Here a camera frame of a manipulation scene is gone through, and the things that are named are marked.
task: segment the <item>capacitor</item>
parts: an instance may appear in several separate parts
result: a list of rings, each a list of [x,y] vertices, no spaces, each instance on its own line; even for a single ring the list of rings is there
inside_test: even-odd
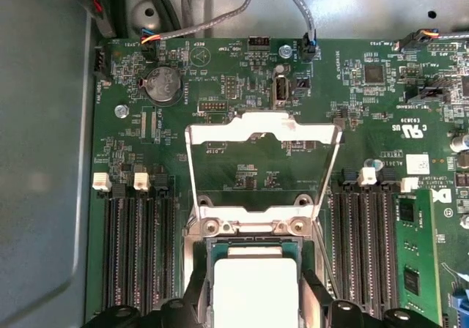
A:
[[[179,71],[170,67],[155,68],[139,82],[148,98],[161,107],[172,106],[180,100],[181,85]]]
[[[449,145],[454,152],[469,150],[469,134],[459,135],[451,141]]]

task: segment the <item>sticker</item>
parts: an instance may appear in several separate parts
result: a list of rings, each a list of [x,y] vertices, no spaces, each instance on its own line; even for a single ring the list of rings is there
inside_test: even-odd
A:
[[[427,154],[406,154],[405,163],[407,165],[407,174],[430,174]]]

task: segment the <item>green circuit board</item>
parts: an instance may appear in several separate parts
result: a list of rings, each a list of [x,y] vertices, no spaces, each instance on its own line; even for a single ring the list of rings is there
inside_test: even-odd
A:
[[[374,316],[383,305],[399,305],[438,323],[445,315],[450,327],[457,325],[448,302],[453,277],[441,263],[469,272],[468,231],[459,225],[469,212],[468,188],[455,185],[455,174],[463,170],[450,149],[451,139],[469,128],[465,43],[433,42],[419,52],[400,53],[386,40],[321,40],[314,61],[307,63],[299,58],[299,41],[262,39],[253,45],[248,39],[174,39],[156,48],[154,61],[133,40],[102,45],[111,75],[96,86],[92,172],[107,173],[113,187],[110,193],[91,191],[86,319],[117,304],[147,312],[159,299],[182,294],[181,234],[192,207],[185,128],[226,124],[248,111],[283,110],[299,123],[333,122],[344,131],[320,214],[338,278],[348,277],[351,260],[342,246],[345,228],[334,222],[356,220],[356,234],[380,239],[386,227],[392,228],[393,240],[380,240],[376,249],[353,239],[361,251],[393,250],[366,263],[376,278],[358,276],[341,289],[344,297],[355,298]],[[282,45],[293,49],[290,58],[278,55]],[[156,105],[140,87],[157,67],[180,80],[180,99],[169,107]],[[287,97],[276,96],[278,85],[285,84]],[[421,95],[425,90],[428,95]],[[118,105],[128,108],[125,118],[114,113]],[[269,135],[253,135],[246,143],[208,142],[193,150],[197,191],[216,206],[263,210],[292,204],[299,193],[316,195],[326,152],[319,143],[280,142]],[[378,180],[386,171],[387,186],[347,189],[344,180],[371,165],[381,170]],[[149,174],[153,186],[144,198],[133,191],[133,177],[141,172]],[[419,190],[433,190],[406,194],[416,197],[416,209],[423,208],[431,220],[415,238],[399,217],[399,182],[409,176],[418,177]],[[370,217],[377,215],[376,229],[363,229],[364,206]],[[381,214],[388,218],[381,220]],[[417,242],[425,256],[409,255]],[[355,259],[357,264],[365,266],[364,256]],[[378,269],[388,265],[386,279]],[[384,293],[384,304],[364,292],[368,280]]]

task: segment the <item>mounting screw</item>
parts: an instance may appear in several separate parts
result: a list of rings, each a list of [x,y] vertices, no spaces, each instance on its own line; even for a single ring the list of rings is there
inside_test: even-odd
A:
[[[123,119],[129,115],[129,107],[126,105],[117,105],[114,109],[117,118]]]
[[[293,49],[290,45],[283,45],[278,49],[278,55],[283,59],[289,59],[293,55]]]
[[[348,302],[340,301],[339,308],[341,308],[344,311],[350,311],[352,310],[353,306]]]
[[[401,321],[408,321],[410,319],[409,314],[403,311],[396,311],[394,315]]]
[[[464,229],[469,229],[469,215],[463,215],[459,223]]]

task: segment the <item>integrated circuit chip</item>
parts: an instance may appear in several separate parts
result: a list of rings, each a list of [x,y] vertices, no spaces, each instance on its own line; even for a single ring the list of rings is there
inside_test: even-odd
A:
[[[411,269],[404,269],[404,288],[412,294],[420,295],[420,275]]]
[[[462,84],[462,96],[467,97],[469,96],[469,76],[461,78]]]
[[[411,198],[399,199],[399,218],[405,222],[413,222],[416,213],[415,201]]]
[[[384,84],[384,67],[381,64],[365,64],[365,83]]]

